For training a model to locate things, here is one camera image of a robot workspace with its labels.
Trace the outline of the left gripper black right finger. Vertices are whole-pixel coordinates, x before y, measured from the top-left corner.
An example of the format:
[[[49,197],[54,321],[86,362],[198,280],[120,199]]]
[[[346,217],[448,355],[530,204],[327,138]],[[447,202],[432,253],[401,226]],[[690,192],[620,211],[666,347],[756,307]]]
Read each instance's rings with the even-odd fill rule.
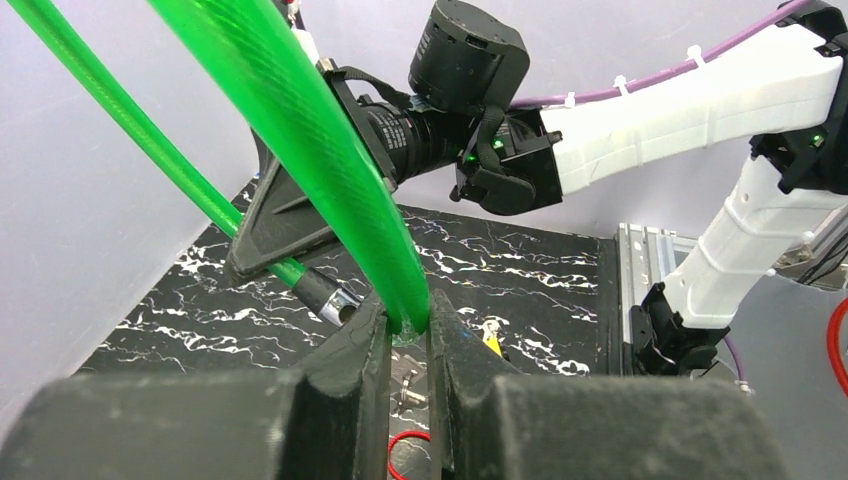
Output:
[[[786,479],[749,398],[720,381],[528,375],[431,295],[435,479]]]

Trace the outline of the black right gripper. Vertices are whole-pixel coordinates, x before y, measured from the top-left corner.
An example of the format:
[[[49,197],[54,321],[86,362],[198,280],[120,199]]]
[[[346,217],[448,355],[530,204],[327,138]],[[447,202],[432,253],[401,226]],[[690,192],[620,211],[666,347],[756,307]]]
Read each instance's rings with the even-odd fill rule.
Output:
[[[477,121],[430,107],[417,95],[396,90],[355,67],[331,58],[316,63],[390,192],[416,176],[456,163]],[[285,259],[301,263],[326,254],[340,241],[281,162],[257,133],[256,190],[224,264],[233,286],[269,274]]]

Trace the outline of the green cable lock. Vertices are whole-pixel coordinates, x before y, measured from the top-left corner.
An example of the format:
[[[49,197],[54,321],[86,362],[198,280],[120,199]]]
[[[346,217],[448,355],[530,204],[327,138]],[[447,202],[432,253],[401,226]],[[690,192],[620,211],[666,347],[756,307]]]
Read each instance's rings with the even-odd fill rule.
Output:
[[[394,334],[423,334],[430,293],[371,155],[296,35],[267,1],[157,1],[160,18],[270,148],[383,301]],[[13,10],[184,195],[226,233],[235,208],[138,106],[50,1]]]

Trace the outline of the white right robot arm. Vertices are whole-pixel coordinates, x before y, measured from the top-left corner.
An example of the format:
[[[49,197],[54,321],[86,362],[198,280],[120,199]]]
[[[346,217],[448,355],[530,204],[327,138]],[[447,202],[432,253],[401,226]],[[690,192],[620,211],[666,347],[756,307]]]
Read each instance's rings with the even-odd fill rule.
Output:
[[[624,306],[624,342],[643,374],[710,367],[751,288],[847,203],[847,19],[823,1],[785,2],[655,76],[535,100],[515,98],[529,68],[518,32],[461,1],[434,4],[410,93],[320,57],[303,30],[296,37],[390,190],[451,165],[452,200],[495,215],[748,137],[739,180],[687,258]]]

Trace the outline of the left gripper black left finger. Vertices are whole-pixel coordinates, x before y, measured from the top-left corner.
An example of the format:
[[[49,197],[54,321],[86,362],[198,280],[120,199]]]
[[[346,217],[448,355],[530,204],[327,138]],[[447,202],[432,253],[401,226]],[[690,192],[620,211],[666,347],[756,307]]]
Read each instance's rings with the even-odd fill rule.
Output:
[[[5,479],[382,479],[391,340],[367,297],[282,370],[76,375],[1,448]]]

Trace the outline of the yellow padlock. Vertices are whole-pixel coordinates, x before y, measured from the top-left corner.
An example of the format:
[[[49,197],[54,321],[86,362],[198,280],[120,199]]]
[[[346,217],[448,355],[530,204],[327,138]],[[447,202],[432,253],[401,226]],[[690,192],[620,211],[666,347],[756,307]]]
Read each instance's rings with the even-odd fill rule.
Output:
[[[501,329],[500,323],[496,320],[485,320],[482,324],[483,329],[483,342],[484,344],[490,348],[496,355],[503,358],[504,360],[507,357],[504,355],[502,351],[502,347],[499,340],[499,332]]]

